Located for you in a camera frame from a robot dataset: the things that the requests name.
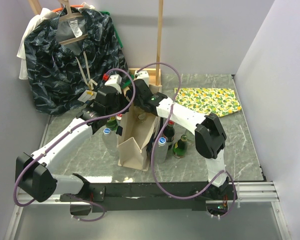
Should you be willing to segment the clear soda water bottle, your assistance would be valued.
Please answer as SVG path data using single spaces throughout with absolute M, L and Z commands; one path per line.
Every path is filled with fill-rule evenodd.
M 146 112 L 144 112 L 144 111 L 136 112 L 135 119 L 136 119 L 136 122 L 138 122 L 138 123 L 144 122 L 146 120 Z

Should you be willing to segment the silver red soda can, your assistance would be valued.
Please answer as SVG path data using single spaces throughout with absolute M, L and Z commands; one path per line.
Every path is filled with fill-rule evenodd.
M 116 120 L 117 120 L 117 124 L 118 124 L 118 125 L 120 125 L 120 123 L 121 123 L 122 116 L 123 116 L 123 114 L 118 114 L 118 115 L 116 116 Z

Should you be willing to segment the beige canvas tote bag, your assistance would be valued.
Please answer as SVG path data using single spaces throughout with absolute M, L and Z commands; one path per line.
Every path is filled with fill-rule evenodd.
M 160 118 L 146 113 L 146 120 L 137 123 L 135 113 L 140 108 L 131 105 L 129 111 L 123 114 L 120 126 L 122 135 L 118 136 L 119 162 L 118 165 L 131 169 L 148 171 L 153 139 L 157 136 L 160 127 Z

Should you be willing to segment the dark cola glass bottle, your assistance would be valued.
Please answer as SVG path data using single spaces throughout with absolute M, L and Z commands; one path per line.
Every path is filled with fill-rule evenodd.
M 164 128 L 163 137 L 166 139 L 168 149 L 171 149 L 175 136 L 174 122 L 169 120 L 167 126 Z

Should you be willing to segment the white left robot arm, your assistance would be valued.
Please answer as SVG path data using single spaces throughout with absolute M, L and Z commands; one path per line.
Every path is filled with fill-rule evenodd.
M 15 187 L 41 203 L 53 194 L 71 194 L 84 201 L 90 194 L 89 181 L 79 174 L 54 175 L 52 172 L 72 149 L 93 136 L 110 117 L 127 111 L 129 102 L 119 84 L 102 86 L 96 98 L 72 120 L 70 125 L 48 144 L 32 154 L 16 159 Z

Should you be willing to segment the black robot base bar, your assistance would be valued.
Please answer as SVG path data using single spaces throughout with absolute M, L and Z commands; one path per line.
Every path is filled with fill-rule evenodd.
M 133 210 L 179 210 L 205 211 L 207 201 L 223 202 L 237 199 L 231 183 L 221 188 L 210 186 L 204 193 L 193 199 L 180 200 L 166 195 L 153 182 L 92 183 L 90 194 L 85 200 L 102 205 L 107 211 Z

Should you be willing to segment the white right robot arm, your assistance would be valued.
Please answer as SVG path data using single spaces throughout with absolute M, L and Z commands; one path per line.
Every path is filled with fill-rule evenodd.
M 225 168 L 224 148 L 227 136 L 219 117 L 214 113 L 205 115 L 186 108 L 161 92 L 152 93 L 145 80 L 141 78 L 133 81 L 129 90 L 135 106 L 141 107 L 147 113 L 171 120 L 190 131 L 195 136 L 197 152 L 206 159 L 208 183 L 198 193 L 186 197 L 173 195 L 167 192 L 154 177 L 159 189 L 167 196 L 178 200 L 193 199 L 207 189 L 214 199 L 224 196 L 229 184 L 228 179 L 232 177 Z

